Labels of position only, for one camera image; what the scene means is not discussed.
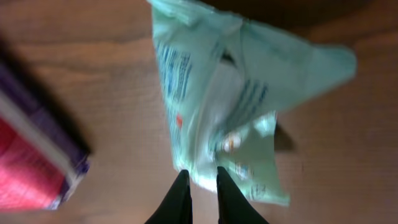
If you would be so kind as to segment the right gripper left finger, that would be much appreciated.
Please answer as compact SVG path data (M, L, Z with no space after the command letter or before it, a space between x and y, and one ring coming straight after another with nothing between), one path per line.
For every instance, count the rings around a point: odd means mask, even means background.
M192 224L190 176L181 170L163 201L145 224Z

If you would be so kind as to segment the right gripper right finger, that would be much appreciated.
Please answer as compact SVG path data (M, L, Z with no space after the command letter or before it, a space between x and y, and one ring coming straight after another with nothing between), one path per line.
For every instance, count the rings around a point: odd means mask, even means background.
M246 200L224 167L216 178L219 224L269 224Z

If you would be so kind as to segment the green tissue wipes pack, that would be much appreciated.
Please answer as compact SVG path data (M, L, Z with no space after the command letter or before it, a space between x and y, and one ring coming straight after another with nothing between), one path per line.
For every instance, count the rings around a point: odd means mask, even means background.
M216 192L222 166L247 199L287 206L277 115L352 79L355 54L198 1L149 4L175 169Z

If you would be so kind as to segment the pink purple liners pack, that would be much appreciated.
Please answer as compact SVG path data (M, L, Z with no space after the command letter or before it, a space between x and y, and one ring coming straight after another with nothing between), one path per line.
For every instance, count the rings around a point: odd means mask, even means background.
M55 210L89 169L90 151L24 75L1 63L1 210Z

